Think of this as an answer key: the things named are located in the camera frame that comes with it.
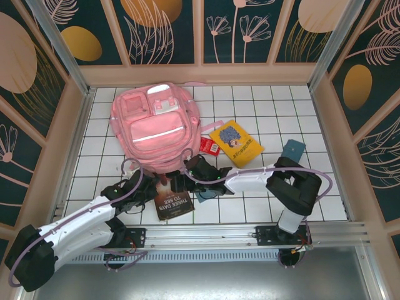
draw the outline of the book cover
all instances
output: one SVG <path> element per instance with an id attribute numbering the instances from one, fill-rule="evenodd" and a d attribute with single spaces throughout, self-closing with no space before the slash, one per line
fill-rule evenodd
<path id="1" fill-rule="evenodd" d="M 158 196 L 154 198 L 154 203 L 161 221 L 182 216 L 194 210 L 189 193 L 172 192 L 170 182 L 171 180 L 168 179 L 167 185 L 164 186 L 161 182 L 156 185 Z"/>
<path id="2" fill-rule="evenodd" d="M 233 120 L 209 135 L 238 168 L 243 168 L 264 151 L 264 147 Z"/>

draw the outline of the dark green wallpaper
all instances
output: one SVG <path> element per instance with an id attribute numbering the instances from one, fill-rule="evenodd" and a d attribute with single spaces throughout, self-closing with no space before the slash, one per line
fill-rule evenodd
<path id="1" fill-rule="evenodd" d="M 65 82 L 10 0 L 0 6 L 0 96 L 47 136 Z"/>
<path id="2" fill-rule="evenodd" d="M 398 1 L 381 1 L 332 80 L 353 134 L 400 88 L 398 20 Z"/>
<path id="3" fill-rule="evenodd" d="M 14 226 L 41 146 L 0 112 L 0 223 Z"/>
<path id="4" fill-rule="evenodd" d="M 44 3 L 79 65 L 122 64 L 100 0 Z"/>
<path id="5" fill-rule="evenodd" d="M 357 146 L 385 221 L 400 218 L 400 106 Z"/>
<path id="6" fill-rule="evenodd" d="M 337 50 L 336 55 L 333 57 L 331 63 L 329 64 L 329 66 L 327 67 L 327 71 L 330 73 L 331 69 L 333 68 L 333 66 L 336 64 L 336 61 L 338 60 L 341 51 L 344 47 L 344 45 L 346 45 L 350 39 L 350 37 L 352 36 L 355 28 L 357 27 L 358 23 L 360 22 L 361 18 L 363 17 L 365 10 L 368 8 L 368 6 L 370 5 L 371 0 L 365 0 L 364 4 L 362 5 L 362 8 L 360 10 L 360 13 L 358 14 L 356 20 L 354 21 L 354 23 L 352 24 L 346 38 L 344 39 L 344 41 L 342 42 L 342 44 L 340 45 L 339 49 Z"/>
<path id="7" fill-rule="evenodd" d="M 112 0 L 131 64 L 193 64 L 192 0 Z"/>
<path id="8" fill-rule="evenodd" d="M 283 2 L 234 2 L 204 1 L 204 63 L 266 63 Z"/>
<path id="9" fill-rule="evenodd" d="M 316 63 L 347 2 L 295 0 L 277 63 Z"/>
<path id="10" fill-rule="evenodd" d="M 51 44 L 51 41 L 48 39 L 48 37 L 46 36 L 46 34 L 44 33 L 42 27 L 39 25 L 39 23 L 36 21 L 36 18 L 33 16 L 33 13 L 31 11 L 31 9 L 29 8 L 28 4 L 26 3 L 25 0 L 22 0 L 22 3 L 24 4 L 27 12 L 31 15 L 32 19 L 34 20 L 36 27 L 40 30 L 40 32 L 42 33 L 42 36 L 44 37 L 44 39 L 46 40 L 46 42 L 49 44 L 49 46 L 51 47 L 53 53 L 57 56 L 58 61 L 61 63 L 62 68 L 65 70 L 65 72 L 69 75 L 69 71 L 67 69 L 67 67 L 64 65 L 63 61 L 61 60 L 61 58 L 59 57 L 57 51 L 53 48 L 53 45 Z"/>
<path id="11" fill-rule="evenodd" d="M 393 241 L 394 247 L 396 248 L 397 255 L 400 258 L 400 234 L 396 234 L 396 235 L 392 236 L 392 241 Z"/>
<path id="12" fill-rule="evenodd" d="M 8 241 L 5 239 L 0 239 L 0 262 L 3 260 L 4 255 L 6 255 L 7 246 Z"/>

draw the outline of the white tile floor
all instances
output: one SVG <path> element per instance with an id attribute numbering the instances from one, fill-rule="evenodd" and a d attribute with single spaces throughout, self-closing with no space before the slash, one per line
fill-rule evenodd
<path id="1" fill-rule="evenodd" d="M 203 125 L 223 120 L 236 120 L 264 146 L 262 155 L 246 168 L 267 166 L 276 162 L 288 139 L 306 144 L 300 164 L 326 172 L 334 181 L 328 196 L 314 207 L 310 221 L 347 220 L 333 169 L 328 157 L 313 102 L 306 86 L 199 86 L 184 87 L 197 101 Z M 77 167 L 72 179 L 64 215 L 86 205 L 108 185 L 121 179 L 120 165 L 124 153 L 108 124 L 111 103 L 115 96 L 131 89 L 97 89 Z M 232 166 L 222 152 L 218 157 L 206 156 L 217 168 Z M 322 188 L 328 183 L 323 181 Z M 199 203 L 193 199 L 193 212 L 160 222 L 154 201 L 141 214 L 121 214 L 125 224 L 212 224 L 276 222 L 283 205 L 269 192 L 245 192 L 222 196 Z M 139 211 L 134 208 L 130 213 Z"/>

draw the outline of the cable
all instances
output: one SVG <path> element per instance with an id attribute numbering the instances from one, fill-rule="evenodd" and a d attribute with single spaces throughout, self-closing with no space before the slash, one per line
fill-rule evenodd
<path id="1" fill-rule="evenodd" d="M 58 225 L 57 225 L 55 228 L 53 228 L 51 231 L 46 232 L 46 233 L 43 234 L 41 237 L 39 237 L 39 238 L 37 238 L 35 241 L 33 241 L 33 242 L 18 256 L 18 258 L 15 260 L 15 263 L 14 263 L 14 265 L 12 266 L 12 268 L 11 268 L 11 270 L 10 270 L 10 274 L 9 274 L 9 276 L 8 276 L 8 284 L 9 284 L 11 287 L 13 287 L 13 288 L 18 288 L 19 286 L 22 285 L 22 284 L 14 283 L 14 281 L 13 281 L 13 276 L 14 276 L 14 273 L 15 273 L 16 268 L 18 267 L 18 264 L 22 261 L 23 257 L 24 257 L 35 245 L 37 245 L 38 243 L 40 243 L 41 241 L 43 241 L 44 239 L 46 239 L 46 238 L 47 238 L 48 236 L 50 236 L 51 234 L 55 233 L 57 230 L 61 229 L 64 225 L 66 225 L 66 224 L 70 223 L 71 221 L 75 220 L 76 218 L 78 218 L 78 217 L 80 217 L 80 216 L 82 216 L 82 215 L 84 215 L 84 214 L 86 214 L 86 213 L 91 213 L 91 212 L 94 211 L 96 208 L 100 208 L 100 207 L 105 206 L 105 205 L 110 205 L 110 204 L 114 204 L 114 203 L 117 203 L 117 202 L 119 202 L 119 201 L 122 201 L 122 200 L 126 199 L 127 197 L 129 197 L 131 194 L 133 194 L 133 193 L 135 192 L 135 190 L 139 187 L 139 185 L 140 185 L 140 183 L 141 183 L 141 181 L 142 181 L 142 179 L 143 179 L 143 166 L 142 166 L 142 164 L 141 164 L 137 159 L 134 159 L 134 158 L 127 158 L 127 159 L 124 159 L 124 161 L 123 161 L 122 164 L 121 164 L 121 171 L 122 171 L 123 174 L 124 174 L 124 165 L 125 165 L 125 163 L 126 163 L 127 161 L 134 161 L 135 163 L 137 163 L 137 164 L 139 165 L 140 177 L 139 177 L 139 180 L 137 181 L 136 185 L 135 185 L 127 194 L 125 194 L 125 195 L 123 195 L 123 196 L 121 196 L 121 197 L 119 197 L 119 198 L 117 198 L 117 199 L 114 199 L 114 200 L 112 200 L 112 201 L 104 202 L 104 203 L 99 203 L 99 204 L 97 204 L 97 205 L 95 205 L 95 206 L 93 206 L 93 207 L 90 207 L 90 208 L 88 208 L 88 209 L 85 209 L 84 211 L 81 211 L 81 212 L 77 213 L 76 215 L 70 217 L 69 219 L 66 219 L 66 220 L 63 221 L 62 223 L 58 224 Z M 145 256 L 145 255 L 147 254 L 146 251 L 141 252 L 141 253 L 145 253 L 145 254 L 143 254 L 139 259 L 141 259 L 143 256 Z"/>
<path id="2" fill-rule="evenodd" d="M 141 211 L 137 211 L 137 212 L 132 212 L 130 214 L 140 214 L 143 213 L 144 209 L 146 208 L 146 205 L 143 203 L 142 204 L 142 210 Z"/>
<path id="3" fill-rule="evenodd" d="M 332 181 L 332 179 L 331 179 L 328 175 L 326 175 L 325 173 L 323 173 L 323 172 L 321 172 L 321 171 L 318 171 L 318 170 L 306 169 L 305 167 L 270 167 L 270 168 L 268 168 L 268 167 L 260 167 L 260 168 L 258 168 L 258 169 L 250 169 L 250 170 L 245 170 L 245 169 L 243 169 L 243 170 L 237 171 L 236 173 L 233 173 L 233 174 L 231 174 L 231 175 L 228 175 L 228 176 L 226 176 L 226 177 L 219 178 L 219 179 L 217 179 L 217 180 L 203 181 L 203 180 L 199 180 L 199 179 L 193 178 L 192 174 L 190 174 L 190 172 L 189 172 L 188 169 L 186 168 L 186 165 L 185 165 L 185 163 L 184 163 L 184 161 L 183 161 L 183 160 L 184 160 L 184 158 L 183 158 L 183 157 L 184 157 L 184 153 L 185 153 L 186 151 L 190 151 L 190 152 L 191 152 L 190 157 L 193 156 L 193 150 L 190 149 L 190 148 L 186 148 L 184 151 L 182 151 L 182 153 L 181 153 L 181 164 L 182 164 L 182 168 L 183 168 L 183 171 L 184 171 L 185 175 L 186 175 L 190 180 L 193 180 L 195 183 L 201 183 L 201 184 L 216 184 L 216 183 L 221 183 L 221 182 L 223 182 L 223 181 L 225 181 L 225 180 L 231 179 L 231 178 L 236 177 L 236 176 L 241 175 L 241 174 L 259 173 L 260 171 L 263 171 L 263 172 L 265 172 L 265 173 L 266 173 L 266 172 L 273 172 L 273 171 L 301 171 L 301 172 L 314 173 L 314 174 L 320 175 L 320 176 L 324 177 L 326 180 L 328 180 L 329 186 L 327 187 L 327 189 L 326 189 L 321 195 L 319 195 L 319 196 L 317 197 L 316 201 L 319 201 L 322 197 L 324 197 L 327 193 L 329 193 L 329 191 L 330 191 L 330 190 L 332 189 L 332 187 L 333 187 L 333 181 Z"/>
<path id="4" fill-rule="evenodd" d="M 298 234 L 298 236 L 301 238 L 302 244 L 305 245 L 310 245 L 310 243 L 308 241 L 306 241 L 306 239 L 303 238 L 303 236 L 301 234 Z"/>
<path id="5" fill-rule="evenodd" d="M 307 219 L 304 220 L 304 223 L 306 223 L 307 242 L 310 245 L 311 244 L 311 233 L 310 233 L 310 227 L 308 226 Z"/>
<path id="6" fill-rule="evenodd" d="M 131 239 L 130 237 L 125 237 L 125 240 L 131 241 L 132 247 L 131 250 L 129 250 L 127 253 L 131 253 L 131 251 L 134 249 L 133 253 L 136 252 L 136 250 L 138 250 L 138 248 L 135 245 L 135 242 L 133 241 L 133 239 Z"/>
<path id="7" fill-rule="evenodd" d="M 116 251 L 112 251 L 112 250 L 108 250 L 108 249 L 102 249 L 102 248 L 95 248 L 95 249 L 104 251 L 104 252 L 109 253 L 109 254 L 117 255 L 117 256 L 123 256 L 123 257 L 126 257 L 126 258 L 129 258 L 129 257 L 131 257 L 131 256 L 139 256 L 139 257 L 138 257 L 137 259 L 135 259 L 133 262 L 131 262 L 131 263 L 129 263 L 129 264 L 125 264 L 124 266 L 122 266 L 122 267 L 120 267 L 120 268 L 118 268 L 118 269 L 113 269 L 113 268 L 111 268 L 111 267 L 109 266 L 110 260 L 113 259 L 113 257 L 110 256 L 110 257 L 107 259 L 107 261 L 106 261 L 106 267 L 107 267 L 107 270 L 108 270 L 109 272 L 115 272 L 115 273 L 117 273 L 117 272 L 119 272 L 119 271 L 126 270 L 126 269 L 128 269 L 128 268 L 134 266 L 135 264 L 138 263 L 138 261 L 140 261 L 144 256 L 146 256 L 146 255 L 148 254 L 147 251 L 143 251 L 143 252 L 139 252 L 139 253 L 120 253 L 120 252 L 116 252 Z"/>

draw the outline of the red card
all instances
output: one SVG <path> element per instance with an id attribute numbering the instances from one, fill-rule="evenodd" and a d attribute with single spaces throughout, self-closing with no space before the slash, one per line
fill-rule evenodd
<path id="1" fill-rule="evenodd" d="M 205 137 L 201 137 L 200 141 L 200 151 L 204 153 L 211 154 L 213 156 L 218 156 L 220 147 L 212 140 Z"/>

